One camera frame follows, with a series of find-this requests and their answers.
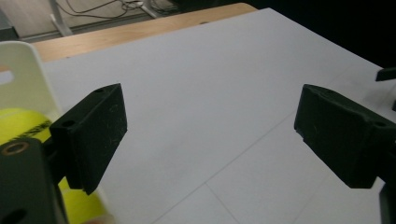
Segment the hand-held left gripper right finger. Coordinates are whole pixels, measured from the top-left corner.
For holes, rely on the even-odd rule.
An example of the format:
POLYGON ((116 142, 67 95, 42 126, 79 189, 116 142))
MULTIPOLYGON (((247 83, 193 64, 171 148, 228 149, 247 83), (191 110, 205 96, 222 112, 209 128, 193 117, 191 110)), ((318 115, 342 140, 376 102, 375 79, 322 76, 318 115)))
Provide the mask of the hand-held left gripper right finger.
POLYGON ((396 123, 342 94, 305 84, 294 130, 350 188, 379 177, 396 189, 396 123))

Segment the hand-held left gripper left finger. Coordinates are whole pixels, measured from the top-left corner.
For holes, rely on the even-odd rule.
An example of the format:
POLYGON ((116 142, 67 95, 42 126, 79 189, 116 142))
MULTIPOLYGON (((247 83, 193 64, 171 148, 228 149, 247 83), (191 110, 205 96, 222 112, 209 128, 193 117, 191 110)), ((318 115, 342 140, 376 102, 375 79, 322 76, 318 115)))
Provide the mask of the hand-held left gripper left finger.
POLYGON ((49 130, 53 143, 65 155, 69 187, 93 193, 127 133, 121 84, 91 92, 49 130))

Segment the yellow-green tennis ball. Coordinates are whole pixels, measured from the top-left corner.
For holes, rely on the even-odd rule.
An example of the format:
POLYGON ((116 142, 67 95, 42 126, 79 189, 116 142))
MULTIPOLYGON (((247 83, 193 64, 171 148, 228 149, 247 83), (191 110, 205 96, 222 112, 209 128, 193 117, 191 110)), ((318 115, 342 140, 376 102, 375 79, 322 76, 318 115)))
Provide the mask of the yellow-green tennis ball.
MULTIPOLYGON (((0 110, 0 145, 19 137, 33 137, 41 142, 50 138, 51 121, 44 115, 23 108, 0 110)), ((64 178, 59 183, 69 224, 114 224, 96 193, 70 189, 64 178)))

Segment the white plastic basket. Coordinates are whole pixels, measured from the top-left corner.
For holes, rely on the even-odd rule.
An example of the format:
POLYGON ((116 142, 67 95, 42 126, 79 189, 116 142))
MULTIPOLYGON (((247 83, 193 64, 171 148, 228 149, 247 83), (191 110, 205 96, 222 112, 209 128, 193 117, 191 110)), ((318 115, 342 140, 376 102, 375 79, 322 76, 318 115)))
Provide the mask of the white plastic basket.
MULTIPOLYGON (((32 110, 51 122, 63 113, 53 96, 41 57, 31 44, 0 42, 0 110, 6 108, 32 110)), ((94 193, 106 208, 102 192, 97 190, 94 193)))

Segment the wooden table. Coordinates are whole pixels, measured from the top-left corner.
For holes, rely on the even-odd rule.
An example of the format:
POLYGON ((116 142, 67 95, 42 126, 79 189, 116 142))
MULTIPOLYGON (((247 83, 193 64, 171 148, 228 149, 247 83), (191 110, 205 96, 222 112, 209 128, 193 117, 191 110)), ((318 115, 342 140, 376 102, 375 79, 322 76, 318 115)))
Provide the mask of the wooden table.
POLYGON ((86 34, 39 41, 34 43, 33 46, 38 50, 42 60, 49 62, 254 11, 257 11, 257 8, 249 4, 236 3, 151 21, 126 24, 86 34))

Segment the white board mat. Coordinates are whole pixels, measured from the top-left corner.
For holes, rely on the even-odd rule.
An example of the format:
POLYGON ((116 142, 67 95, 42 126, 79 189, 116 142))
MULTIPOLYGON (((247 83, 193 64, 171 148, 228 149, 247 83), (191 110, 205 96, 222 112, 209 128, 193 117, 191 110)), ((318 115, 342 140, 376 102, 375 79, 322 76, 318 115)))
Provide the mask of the white board mat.
POLYGON ((47 63, 63 109, 122 86, 128 131, 101 181, 117 224, 380 224, 293 123, 304 85, 390 117, 377 66, 272 9, 47 63))

